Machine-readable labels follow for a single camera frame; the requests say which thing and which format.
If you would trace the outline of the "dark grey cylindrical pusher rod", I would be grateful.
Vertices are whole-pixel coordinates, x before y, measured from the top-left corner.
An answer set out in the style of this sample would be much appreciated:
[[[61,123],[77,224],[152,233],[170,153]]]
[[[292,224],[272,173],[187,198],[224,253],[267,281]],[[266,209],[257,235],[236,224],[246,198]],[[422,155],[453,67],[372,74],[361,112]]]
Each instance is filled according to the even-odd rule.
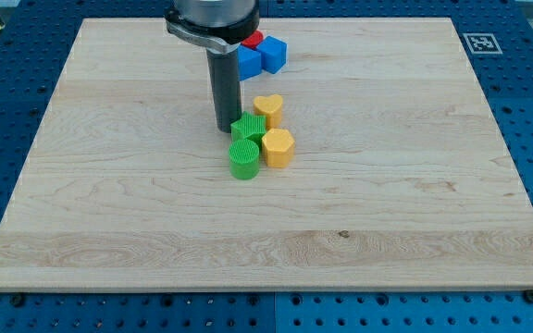
[[[206,51],[217,128],[231,133],[231,124],[242,116],[238,51],[221,54]]]

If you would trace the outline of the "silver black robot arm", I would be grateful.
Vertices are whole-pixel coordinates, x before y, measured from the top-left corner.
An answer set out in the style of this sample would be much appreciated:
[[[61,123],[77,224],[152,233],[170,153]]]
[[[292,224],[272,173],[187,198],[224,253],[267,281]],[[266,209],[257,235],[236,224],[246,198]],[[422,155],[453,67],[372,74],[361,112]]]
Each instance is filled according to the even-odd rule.
[[[238,48],[258,28],[258,0],[173,0],[167,32],[206,51],[217,128],[229,133],[242,116]]]

